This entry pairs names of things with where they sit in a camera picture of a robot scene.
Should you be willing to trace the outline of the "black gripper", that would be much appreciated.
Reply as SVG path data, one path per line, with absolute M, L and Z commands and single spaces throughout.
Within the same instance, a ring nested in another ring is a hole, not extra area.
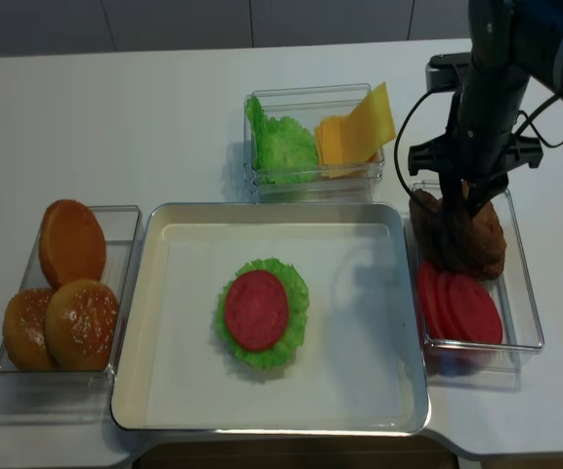
M 409 150 L 412 176 L 440 175 L 446 243 L 462 258 L 457 215 L 461 181 L 468 184 L 467 213 L 474 218 L 508 184 L 507 173 L 541 164 L 541 142 L 512 132 L 530 76 L 513 64 L 482 65 L 471 58 L 463 84 L 454 90 L 445 133 Z

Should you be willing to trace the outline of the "black blue robot arm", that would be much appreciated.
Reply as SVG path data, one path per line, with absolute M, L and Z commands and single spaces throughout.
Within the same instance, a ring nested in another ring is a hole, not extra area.
M 472 49 L 446 131 L 408 156 L 411 175 L 439 176 L 439 211 L 411 202 L 431 221 L 444 265 L 482 261 L 474 217 L 506 190 L 510 171 L 540 166 L 541 140 L 524 132 L 563 101 L 563 1 L 472 1 L 468 17 Z

